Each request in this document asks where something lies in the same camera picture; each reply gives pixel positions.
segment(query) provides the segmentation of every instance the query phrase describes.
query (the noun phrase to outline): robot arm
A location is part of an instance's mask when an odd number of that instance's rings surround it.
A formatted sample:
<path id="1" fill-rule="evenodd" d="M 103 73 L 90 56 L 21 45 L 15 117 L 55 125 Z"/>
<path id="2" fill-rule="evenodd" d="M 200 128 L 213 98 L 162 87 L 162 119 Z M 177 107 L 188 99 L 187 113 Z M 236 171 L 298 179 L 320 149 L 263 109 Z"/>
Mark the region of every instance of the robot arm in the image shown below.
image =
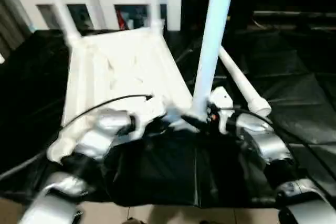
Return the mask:
<path id="1" fill-rule="evenodd" d="M 164 115 L 164 106 L 158 99 L 149 100 L 137 115 L 100 110 L 92 127 L 78 138 L 72 153 L 61 159 L 64 171 L 51 175 L 19 223 L 79 223 L 81 210 L 77 205 L 97 187 L 99 167 L 110 150 L 140 139 L 145 127 Z"/>
<path id="2" fill-rule="evenodd" d="M 222 134 L 236 135 L 243 153 L 249 152 L 254 163 L 264 171 L 276 193 L 280 223 L 336 223 L 336 211 L 324 193 L 299 169 L 282 139 L 270 124 L 246 113 L 235 113 L 211 106 L 210 125 Z"/>

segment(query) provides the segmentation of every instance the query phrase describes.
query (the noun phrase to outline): white pole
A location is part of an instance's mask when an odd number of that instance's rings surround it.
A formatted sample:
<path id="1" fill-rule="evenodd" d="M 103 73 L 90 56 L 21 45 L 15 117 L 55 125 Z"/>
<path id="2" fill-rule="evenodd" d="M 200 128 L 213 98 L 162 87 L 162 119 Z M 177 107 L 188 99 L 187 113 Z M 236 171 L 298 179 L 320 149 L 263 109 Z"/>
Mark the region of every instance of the white pole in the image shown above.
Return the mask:
<path id="1" fill-rule="evenodd" d="M 63 3 L 62 0 L 54 0 L 55 11 L 58 16 L 58 21 L 63 28 L 63 31 L 66 33 L 67 42 L 69 46 L 73 47 L 73 41 L 76 41 L 80 38 L 80 34 L 76 29 L 76 25 L 72 19 L 68 7 Z"/>
<path id="2" fill-rule="evenodd" d="M 162 24 L 160 18 L 160 6 L 158 0 L 150 0 L 150 25 L 154 32 L 161 33 Z"/>
<path id="3" fill-rule="evenodd" d="M 209 0 L 193 100 L 193 110 L 202 118 L 206 116 L 206 101 L 214 80 L 230 2 Z"/>
<path id="4" fill-rule="evenodd" d="M 219 57 L 247 101 L 250 111 L 261 116 L 268 116 L 271 113 L 271 106 L 258 94 L 223 47 L 219 49 Z"/>

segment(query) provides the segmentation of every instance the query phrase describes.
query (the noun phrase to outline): black wire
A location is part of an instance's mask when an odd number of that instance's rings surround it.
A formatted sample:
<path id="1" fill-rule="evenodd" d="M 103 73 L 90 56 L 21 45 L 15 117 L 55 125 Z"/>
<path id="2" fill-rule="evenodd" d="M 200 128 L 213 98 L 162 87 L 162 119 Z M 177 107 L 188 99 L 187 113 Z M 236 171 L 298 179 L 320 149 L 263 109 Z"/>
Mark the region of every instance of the black wire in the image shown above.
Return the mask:
<path id="1" fill-rule="evenodd" d="M 75 116 L 73 119 L 71 119 L 67 124 L 65 124 L 63 127 L 61 127 L 60 129 L 57 130 L 57 132 L 55 134 L 53 134 L 53 136 L 58 135 L 58 133 L 60 132 L 60 130 L 64 130 L 65 128 L 69 127 L 70 125 L 72 125 L 74 123 L 74 121 L 76 121 L 77 119 L 79 119 L 80 117 L 86 115 L 87 113 L 91 112 L 92 110 L 95 110 L 97 108 L 100 108 L 108 103 L 111 102 L 116 102 L 122 99 L 127 99 L 127 98 L 133 98 L 133 97 L 146 97 L 147 100 L 151 99 L 153 96 L 152 95 L 148 95 L 148 94 L 131 94 L 131 95 L 125 95 L 123 97 L 118 97 L 118 98 L 113 98 L 110 100 L 107 100 L 105 102 L 102 102 L 96 106 L 93 106 L 87 110 L 85 110 L 84 112 L 80 113 L 78 116 Z M 48 150 L 49 145 L 44 148 L 40 153 L 36 154 L 35 156 L 33 156 L 32 158 L 16 165 L 15 167 L 3 172 L 0 174 L 0 181 L 7 179 L 8 177 L 11 177 L 13 174 L 16 174 L 17 172 L 21 171 L 22 169 L 26 168 L 28 165 L 30 165 L 31 163 L 35 162 L 36 160 L 38 160 L 40 157 L 42 157 Z"/>
<path id="2" fill-rule="evenodd" d="M 309 144 L 304 139 L 302 139 L 301 137 L 299 137 L 299 136 L 295 135 L 294 133 L 286 130 L 284 127 L 282 127 L 278 124 L 275 124 L 274 122 L 271 122 L 268 119 L 254 113 L 254 112 L 251 112 L 249 110 L 245 110 L 245 109 L 241 109 L 241 108 L 231 108 L 231 109 L 230 108 L 228 108 L 228 109 L 224 108 L 222 110 L 233 110 L 235 112 L 241 112 L 241 113 L 246 113 L 246 114 L 253 115 L 256 118 L 258 118 L 258 119 L 264 121 L 265 123 L 267 123 L 269 126 L 271 126 L 276 133 L 280 130 L 280 131 L 283 131 L 285 134 L 295 138 L 295 140 L 297 140 L 300 144 L 302 144 L 318 160 L 318 162 L 321 164 L 321 166 L 327 171 L 327 173 L 330 175 L 330 177 L 332 177 L 332 179 L 336 182 L 336 175 L 332 171 L 332 169 L 330 169 L 330 167 L 326 164 L 326 162 L 323 159 L 321 159 L 319 157 L 319 155 L 316 153 L 316 151 L 314 151 L 313 148 L 310 147 Z"/>

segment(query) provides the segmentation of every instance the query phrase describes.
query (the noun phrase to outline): tiled floor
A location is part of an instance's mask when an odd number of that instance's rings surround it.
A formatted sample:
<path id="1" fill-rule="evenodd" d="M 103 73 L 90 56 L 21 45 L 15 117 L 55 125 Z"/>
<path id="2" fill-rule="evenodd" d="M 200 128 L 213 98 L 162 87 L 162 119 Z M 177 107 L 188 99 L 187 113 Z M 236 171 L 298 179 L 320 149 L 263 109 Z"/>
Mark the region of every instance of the tiled floor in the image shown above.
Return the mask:
<path id="1" fill-rule="evenodd" d="M 198 209 L 194 207 L 167 207 L 146 205 L 124 208 L 113 203 L 85 202 L 81 224 L 122 224 L 134 217 L 147 224 L 199 224 L 202 220 L 215 224 L 278 224 L 274 209 Z M 0 199 L 0 223 L 16 224 L 22 214 L 22 206 Z"/>

